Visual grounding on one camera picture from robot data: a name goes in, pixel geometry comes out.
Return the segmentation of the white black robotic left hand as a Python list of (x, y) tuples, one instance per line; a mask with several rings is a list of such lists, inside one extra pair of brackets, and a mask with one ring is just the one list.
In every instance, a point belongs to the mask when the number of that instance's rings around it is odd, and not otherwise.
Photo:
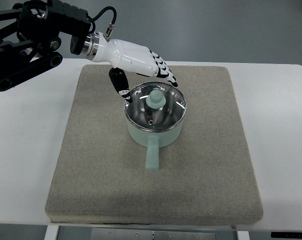
[(177, 87), (176, 78), (164, 59), (145, 46), (120, 39), (106, 40), (101, 33), (87, 36), (83, 53), (92, 62), (108, 62), (110, 80), (116, 92), (128, 103), (132, 103), (130, 89), (125, 72), (134, 72), (145, 77), (158, 77)]

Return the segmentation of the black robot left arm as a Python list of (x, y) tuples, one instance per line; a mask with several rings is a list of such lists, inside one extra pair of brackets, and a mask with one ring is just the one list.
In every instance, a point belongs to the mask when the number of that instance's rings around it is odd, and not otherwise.
[(72, 36), (71, 53), (79, 55), (91, 27), (88, 12), (60, 0), (31, 0), (0, 11), (0, 92), (57, 67), (60, 33)]

